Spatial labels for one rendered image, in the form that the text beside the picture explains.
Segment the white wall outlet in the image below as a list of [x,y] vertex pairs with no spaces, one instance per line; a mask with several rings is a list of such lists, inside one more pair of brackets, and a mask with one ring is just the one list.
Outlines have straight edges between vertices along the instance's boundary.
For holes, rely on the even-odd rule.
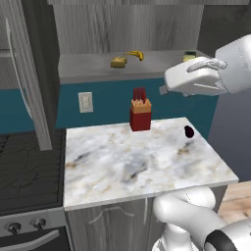
[[91,113],[93,111],[92,93],[80,92],[78,94],[78,105],[81,113]]

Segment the yellow and green sponge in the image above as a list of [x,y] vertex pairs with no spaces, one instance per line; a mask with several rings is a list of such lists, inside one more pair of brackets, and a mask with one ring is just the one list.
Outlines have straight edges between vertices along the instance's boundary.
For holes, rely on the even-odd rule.
[[186,62],[186,61],[189,61],[191,59],[194,59],[196,57],[196,52],[195,51],[185,51],[184,54],[183,54],[183,61]]

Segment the grey base cabinet door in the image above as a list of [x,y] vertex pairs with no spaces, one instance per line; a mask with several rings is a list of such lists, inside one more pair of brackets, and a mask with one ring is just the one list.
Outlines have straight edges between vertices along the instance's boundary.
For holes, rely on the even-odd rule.
[[75,251],[147,251],[144,199],[67,212]]

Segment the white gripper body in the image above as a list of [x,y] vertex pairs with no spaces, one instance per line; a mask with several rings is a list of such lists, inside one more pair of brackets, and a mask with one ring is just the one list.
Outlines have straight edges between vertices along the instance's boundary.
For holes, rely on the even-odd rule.
[[168,92],[184,96],[216,96],[227,93],[220,77],[227,63],[216,58],[197,57],[165,71],[164,80]]

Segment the grey wall cabinet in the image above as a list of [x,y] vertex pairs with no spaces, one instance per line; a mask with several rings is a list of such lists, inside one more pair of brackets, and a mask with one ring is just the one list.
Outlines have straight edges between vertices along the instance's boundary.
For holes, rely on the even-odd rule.
[[[161,77],[197,49],[204,8],[249,0],[47,0],[54,9],[62,83]],[[141,51],[144,60],[124,55]],[[124,68],[111,68],[126,57]]]

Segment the dark purple eggplant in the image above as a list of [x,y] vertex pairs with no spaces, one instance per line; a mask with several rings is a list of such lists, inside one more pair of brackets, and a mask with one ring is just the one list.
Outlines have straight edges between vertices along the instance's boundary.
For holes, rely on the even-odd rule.
[[188,137],[188,138],[192,138],[194,136],[194,130],[192,127],[190,127],[189,125],[186,125],[184,127],[184,132],[185,132],[185,135]]

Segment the yellow banana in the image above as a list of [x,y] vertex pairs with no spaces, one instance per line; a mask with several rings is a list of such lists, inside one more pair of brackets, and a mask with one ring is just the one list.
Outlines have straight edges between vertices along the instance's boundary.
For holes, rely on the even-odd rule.
[[139,59],[139,61],[144,60],[144,54],[141,51],[129,51],[129,52],[124,53],[124,55],[135,56]]

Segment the red knife block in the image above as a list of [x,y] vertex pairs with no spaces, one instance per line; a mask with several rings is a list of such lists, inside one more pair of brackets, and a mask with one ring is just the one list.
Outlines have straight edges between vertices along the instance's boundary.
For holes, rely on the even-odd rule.
[[129,108],[129,124],[132,131],[149,130],[151,127],[152,104],[146,97],[144,87],[133,89]]

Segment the black and silver stove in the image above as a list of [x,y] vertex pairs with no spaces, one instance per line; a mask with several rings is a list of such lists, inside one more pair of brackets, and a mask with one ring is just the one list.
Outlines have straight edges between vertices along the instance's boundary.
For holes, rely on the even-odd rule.
[[[0,231],[19,223],[20,232],[58,230],[60,236],[32,251],[74,251],[63,207],[66,131],[41,151],[33,131],[0,134]],[[44,229],[32,225],[46,221]]]

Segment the black stove knob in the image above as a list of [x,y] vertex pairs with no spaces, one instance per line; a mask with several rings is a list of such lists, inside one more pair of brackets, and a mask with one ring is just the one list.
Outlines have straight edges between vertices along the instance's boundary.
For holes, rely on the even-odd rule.
[[42,218],[34,219],[32,225],[37,229],[44,229],[46,221]]
[[8,231],[12,234],[19,234],[22,226],[19,223],[8,224]]

